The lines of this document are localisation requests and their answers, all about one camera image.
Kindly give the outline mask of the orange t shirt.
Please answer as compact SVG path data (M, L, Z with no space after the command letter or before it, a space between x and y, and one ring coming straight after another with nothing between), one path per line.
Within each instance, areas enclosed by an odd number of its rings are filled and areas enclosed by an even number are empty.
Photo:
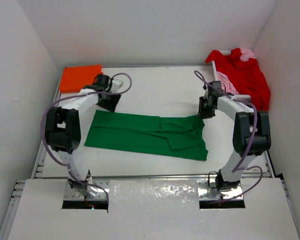
M91 85L98 74L102 74L102 65L65 67L60 84L61 94L78 93L84 86Z

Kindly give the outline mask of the green t shirt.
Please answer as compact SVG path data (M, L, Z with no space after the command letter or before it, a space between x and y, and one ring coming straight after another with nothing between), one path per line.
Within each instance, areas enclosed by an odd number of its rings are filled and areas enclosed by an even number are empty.
M204 126L196 115L160 117L96 110L84 145L206 161Z

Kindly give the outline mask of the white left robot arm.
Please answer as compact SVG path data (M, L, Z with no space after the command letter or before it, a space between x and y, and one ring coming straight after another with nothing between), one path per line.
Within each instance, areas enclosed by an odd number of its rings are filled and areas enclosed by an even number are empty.
M98 74L93 83L68 97L53 102L43 113L40 133L46 152L60 166L67 169L68 184L80 194L87 194L97 186L90 170L80 159L81 116L93 106L114 111L122 94L124 82L116 75Z

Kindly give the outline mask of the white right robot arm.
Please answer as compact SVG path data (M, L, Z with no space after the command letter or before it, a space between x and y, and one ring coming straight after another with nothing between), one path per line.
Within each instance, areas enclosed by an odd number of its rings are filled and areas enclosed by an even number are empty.
M250 163L271 147L271 131L267 111L257 110L251 97L222 91L220 81L203 86L204 96L199 98L198 116L211 119L215 111L221 111L233 120L233 152L227 163L217 172L217 191L235 189Z

